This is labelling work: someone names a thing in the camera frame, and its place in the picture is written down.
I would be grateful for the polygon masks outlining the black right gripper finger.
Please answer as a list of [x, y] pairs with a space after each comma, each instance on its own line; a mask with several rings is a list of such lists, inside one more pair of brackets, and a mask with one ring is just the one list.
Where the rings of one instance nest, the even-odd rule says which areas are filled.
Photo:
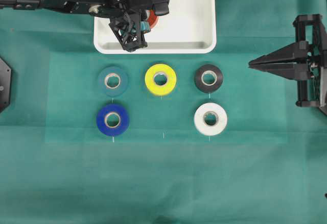
[[308, 56], [310, 45], [307, 41], [291, 43], [272, 53], [263, 55], [249, 62], [249, 67], [264, 64], [299, 62]]
[[250, 64], [250, 68], [268, 72], [285, 79], [306, 81], [311, 78], [311, 71], [307, 64], [300, 63], [272, 63], [272, 64]]

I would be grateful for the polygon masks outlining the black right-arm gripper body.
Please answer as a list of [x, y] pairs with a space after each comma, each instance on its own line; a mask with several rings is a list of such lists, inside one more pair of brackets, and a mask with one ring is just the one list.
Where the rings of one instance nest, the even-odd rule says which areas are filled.
[[306, 81], [297, 82], [299, 107], [315, 107], [326, 114], [326, 28], [322, 15], [299, 15], [293, 22], [295, 40], [306, 41], [307, 27], [312, 27], [312, 42], [308, 42], [306, 58], [301, 64], [308, 66], [310, 77]]

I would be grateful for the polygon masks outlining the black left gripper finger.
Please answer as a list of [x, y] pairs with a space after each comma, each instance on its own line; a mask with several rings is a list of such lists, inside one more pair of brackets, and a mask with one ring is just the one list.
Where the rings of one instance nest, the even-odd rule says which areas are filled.
[[148, 46], [145, 40], [148, 23], [143, 20], [141, 12], [125, 12], [120, 17], [111, 18], [109, 26], [123, 50], [131, 53]]

